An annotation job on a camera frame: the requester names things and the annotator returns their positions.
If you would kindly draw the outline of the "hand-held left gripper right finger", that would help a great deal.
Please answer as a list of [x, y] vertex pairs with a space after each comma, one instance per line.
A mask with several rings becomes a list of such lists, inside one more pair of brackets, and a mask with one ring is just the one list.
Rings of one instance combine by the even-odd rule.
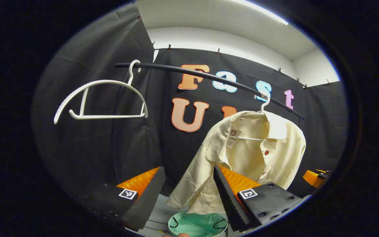
[[244, 232], [268, 225], [304, 202], [304, 198], [273, 182], [259, 185], [220, 165], [215, 165], [213, 178], [233, 231]]

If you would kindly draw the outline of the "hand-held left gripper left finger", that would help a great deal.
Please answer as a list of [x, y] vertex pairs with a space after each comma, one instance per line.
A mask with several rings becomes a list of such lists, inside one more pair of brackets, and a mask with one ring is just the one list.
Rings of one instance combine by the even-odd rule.
[[116, 186], [104, 184], [80, 198], [96, 217], [133, 231], [144, 228], [164, 185], [164, 167], [159, 166]]

